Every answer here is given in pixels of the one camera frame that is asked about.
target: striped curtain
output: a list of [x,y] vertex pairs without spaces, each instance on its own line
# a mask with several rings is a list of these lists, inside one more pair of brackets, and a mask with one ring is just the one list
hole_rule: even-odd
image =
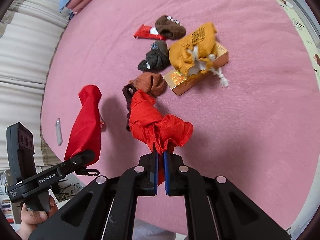
[[56,8],[43,0],[15,0],[0,22],[0,169],[9,168],[6,128],[17,122],[33,133],[36,166],[60,162],[40,135],[50,61],[68,25]]

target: gold box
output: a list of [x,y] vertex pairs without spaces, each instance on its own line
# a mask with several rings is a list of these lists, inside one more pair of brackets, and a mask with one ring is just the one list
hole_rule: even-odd
[[[228,50],[222,46],[220,43],[216,42],[217,47],[217,58],[212,62],[212,66],[217,69],[222,67],[226,63],[228,63],[229,52]],[[192,88],[195,84],[199,83],[201,80],[204,80],[209,75],[212,75],[211,71],[208,71],[205,74],[200,75],[196,79],[188,79],[187,77],[183,76],[174,68],[167,74],[163,76],[164,80],[167,82],[170,89],[177,95],[180,96],[190,88]]]

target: silver rivet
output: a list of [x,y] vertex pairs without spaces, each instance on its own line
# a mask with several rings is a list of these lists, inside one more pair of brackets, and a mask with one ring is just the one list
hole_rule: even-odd
[[189,170],[189,168],[187,167],[187,166],[180,166],[179,167],[179,171],[181,171],[181,172],[187,172]]
[[219,182],[219,183],[221,183],[221,184],[227,182],[226,177],[223,177],[223,176],[218,176],[218,177],[216,178],[216,180],[217,180],[217,182]]
[[98,184],[103,184],[107,181],[106,177],[103,177],[103,176],[99,176],[96,178],[96,183]]
[[137,173],[143,172],[144,171],[144,167],[137,166],[137,167],[134,168],[134,171],[137,172]]

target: black hook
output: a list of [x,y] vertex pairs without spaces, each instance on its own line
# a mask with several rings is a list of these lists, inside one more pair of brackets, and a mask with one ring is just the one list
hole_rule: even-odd
[[85,167],[79,168],[75,171],[77,175],[86,175],[86,176],[99,176],[100,171],[97,169],[86,169]]

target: white string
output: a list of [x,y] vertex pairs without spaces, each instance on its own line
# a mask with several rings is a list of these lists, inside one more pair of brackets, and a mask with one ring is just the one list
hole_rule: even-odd
[[214,75],[217,75],[220,78],[220,85],[222,87],[228,87],[229,86],[229,81],[228,81],[228,79],[225,78],[224,74],[222,74],[222,69],[221,68],[218,68],[217,70],[215,68],[210,68],[210,71]]

